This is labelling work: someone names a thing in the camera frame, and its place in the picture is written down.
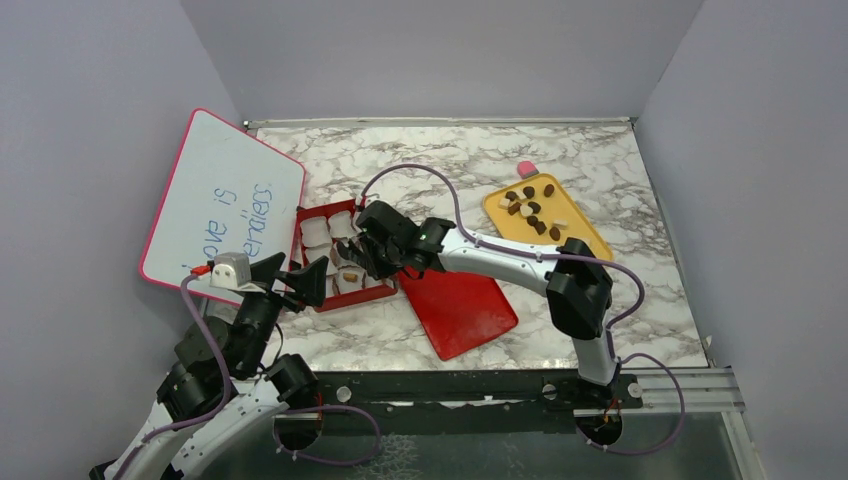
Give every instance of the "whiteboard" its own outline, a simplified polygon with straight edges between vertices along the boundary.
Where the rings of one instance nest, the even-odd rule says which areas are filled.
[[[195,110],[139,272],[150,282],[179,288],[189,268],[224,252],[244,252],[251,263],[285,252],[286,269],[305,177],[293,158],[209,111]],[[190,290],[241,303],[240,296],[208,282],[192,282]]]

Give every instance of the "red cutting board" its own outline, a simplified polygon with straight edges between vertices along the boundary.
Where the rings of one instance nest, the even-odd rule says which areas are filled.
[[[405,275],[398,279],[442,360],[494,340],[518,324],[494,279],[433,271],[420,280]]]

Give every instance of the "black metal bracket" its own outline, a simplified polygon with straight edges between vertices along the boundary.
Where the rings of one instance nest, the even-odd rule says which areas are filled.
[[[325,403],[337,401],[341,387],[350,390],[347,405],[373,415],[384,433],[441,435],[462,433],[575,433],[574,410],[606,408],[587,397],[577,370],[483,370],[443,372],[316,372]],[[616,398],[622,409],[639,408],[620,376]],[[501,400],[494,405],[443,405],[441,402]],[[355,414],[326,412],[327,435],[371,435],[371,426]]]

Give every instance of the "pink eraser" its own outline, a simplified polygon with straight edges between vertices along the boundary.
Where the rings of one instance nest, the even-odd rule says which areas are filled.
[[[533,162],[525,160],[518,164],[518,176],[522,179],[532,177],[537,173],[539,173],[539,171],[536,170],[536,165],[533,165]]]

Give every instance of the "red tray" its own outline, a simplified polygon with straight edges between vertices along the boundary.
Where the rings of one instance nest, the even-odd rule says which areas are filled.
[[[518,325],[494,279],[429,271],[420,280],[398,275],[409,303],[442,360],[479,347]]]
[[[303,264],[308,265],[309,262],[306,260],[306,247],[303,246],[303,242],[301,241],[301,232],[300,232],[300,222],[306,220],[307,218],[313,217],[326,217],[329,218],[332,215],[335,215],[339,212],[349,211],[351,216],[353,216],[356,211],[356,202],[351,200],[345,200],[344,202],[330,203],[327,205],[321,205],[319,207],[314,208],[305,208],[297,212],[297,221],[295,223],[295,238],[297,238],[298,243],[300,244],[300,253],[303,258]],[[388,279],[388,282],[391,282],[392,285],[396,285],[394,279]],[[348,307],[350,305],[356,305],[357,303],[368,302],[371,300],[376,300],[378,298],[388,297],[389,295],[394,295],[397,293],[397,286],[390,285],[378,285],[376,287],[371,288],[363,288],[358,292],[344,293],[339,295],[334,295],[332,297],[327,297],[324,301],[324,306],[316,308],[316,312],[326,312],[328,310],[334,310],[336,308]]]

